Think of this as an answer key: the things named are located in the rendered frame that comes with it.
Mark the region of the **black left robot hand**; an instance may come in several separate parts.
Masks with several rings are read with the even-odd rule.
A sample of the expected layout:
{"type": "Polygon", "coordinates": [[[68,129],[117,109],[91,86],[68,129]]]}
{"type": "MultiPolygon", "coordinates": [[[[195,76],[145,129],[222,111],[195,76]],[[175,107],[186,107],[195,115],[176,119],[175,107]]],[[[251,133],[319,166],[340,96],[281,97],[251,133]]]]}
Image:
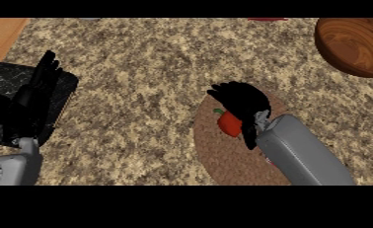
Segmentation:
{"type": "Polygon", "coordinates": [[[39,62],[32,80],[21,86],[14,98],[0,95],[0,127],[5,143],[24,137],[40,136],[61,75],[61,62],[49,50],[39,62]]]}

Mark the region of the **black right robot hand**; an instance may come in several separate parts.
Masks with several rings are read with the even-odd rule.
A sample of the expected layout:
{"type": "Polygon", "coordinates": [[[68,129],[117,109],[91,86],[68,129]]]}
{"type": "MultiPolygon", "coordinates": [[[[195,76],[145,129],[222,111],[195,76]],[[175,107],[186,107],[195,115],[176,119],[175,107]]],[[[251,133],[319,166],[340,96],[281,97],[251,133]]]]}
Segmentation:
{"type": "Polygon", "coordinates": [[[251,84],[231,81],[213,84],[207,94],[223,104],[229,112],[242,121],[242,135],[250,150],[257,147],[256,114],[272,111],[266,94],[251,84]]]}

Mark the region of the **red bell pepper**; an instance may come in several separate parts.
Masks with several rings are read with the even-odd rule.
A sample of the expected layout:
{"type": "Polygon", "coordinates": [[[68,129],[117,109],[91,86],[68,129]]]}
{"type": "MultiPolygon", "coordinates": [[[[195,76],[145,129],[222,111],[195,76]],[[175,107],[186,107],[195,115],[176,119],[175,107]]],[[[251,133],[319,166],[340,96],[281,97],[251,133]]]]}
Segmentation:
{"type": "Polygon", "coordinates": [[[217,125],[220,130],[231,136],[238,137],[242,132],[242,121],[237,118],[231,111],[214,109],[213,112],[220,114],[217,125]]]}

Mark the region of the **round brown placemat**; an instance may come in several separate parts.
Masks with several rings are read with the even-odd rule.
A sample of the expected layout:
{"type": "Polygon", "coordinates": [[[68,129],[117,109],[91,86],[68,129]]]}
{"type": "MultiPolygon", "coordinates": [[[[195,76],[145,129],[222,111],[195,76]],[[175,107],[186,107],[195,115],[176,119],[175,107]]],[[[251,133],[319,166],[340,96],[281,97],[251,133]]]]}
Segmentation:
{"type": "Polygon", "coordinates": [[[194,143],[200,162],[220,185],[226,186],[288,186],[288,178],[266,160],[260,148],[250,150],[244,136],[229,136],[219,128],[225,107],[207,95],[197,110],[194,120],[194,143]]]}

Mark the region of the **brown wooden bowl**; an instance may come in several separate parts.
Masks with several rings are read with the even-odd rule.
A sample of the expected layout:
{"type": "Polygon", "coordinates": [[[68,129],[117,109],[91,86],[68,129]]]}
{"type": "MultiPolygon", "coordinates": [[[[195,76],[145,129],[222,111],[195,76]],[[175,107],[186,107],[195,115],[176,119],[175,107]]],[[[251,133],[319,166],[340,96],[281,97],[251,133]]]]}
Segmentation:
{"type": "Polygon", "coordinates": [[[373,78],[373,18],[321,18],[315,45],[334,68],[357,77],[373,78]]]}

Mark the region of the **black marbled cutting board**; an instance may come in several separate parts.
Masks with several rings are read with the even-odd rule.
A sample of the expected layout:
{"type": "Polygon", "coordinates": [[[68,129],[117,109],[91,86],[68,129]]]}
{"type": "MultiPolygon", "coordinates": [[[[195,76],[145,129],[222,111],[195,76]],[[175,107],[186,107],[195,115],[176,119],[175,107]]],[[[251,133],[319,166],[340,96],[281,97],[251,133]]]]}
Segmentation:
{"type": "Polygon", "coordinates": [[[48,142],[79,84],[70,72],[54,74],[52,82],[35,72],[32,66],[0,63],[0,144],[15,148],[23,137],[48,142]]]}

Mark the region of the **pale wooden board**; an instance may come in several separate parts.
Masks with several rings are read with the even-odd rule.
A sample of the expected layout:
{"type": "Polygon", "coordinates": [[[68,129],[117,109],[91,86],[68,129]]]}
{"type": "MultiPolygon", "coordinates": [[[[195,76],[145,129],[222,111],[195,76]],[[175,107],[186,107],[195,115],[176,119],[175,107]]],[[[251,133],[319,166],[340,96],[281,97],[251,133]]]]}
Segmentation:
{"type": "Polygon", "coordinates": [[[30,18],[0,18],[0,61],[30,21],[30,18]]]}

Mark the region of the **dark red object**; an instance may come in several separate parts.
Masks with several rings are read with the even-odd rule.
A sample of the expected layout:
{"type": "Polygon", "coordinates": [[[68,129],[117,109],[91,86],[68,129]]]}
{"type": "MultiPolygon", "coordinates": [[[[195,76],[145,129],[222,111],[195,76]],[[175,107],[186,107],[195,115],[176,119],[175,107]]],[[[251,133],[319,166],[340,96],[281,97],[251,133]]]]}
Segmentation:
{"type": "Polygon", "coordinates": [[[248,21],[257,22],[278,22],[278,21],[288,21],[288,18],[248,18],[248,21]]]}

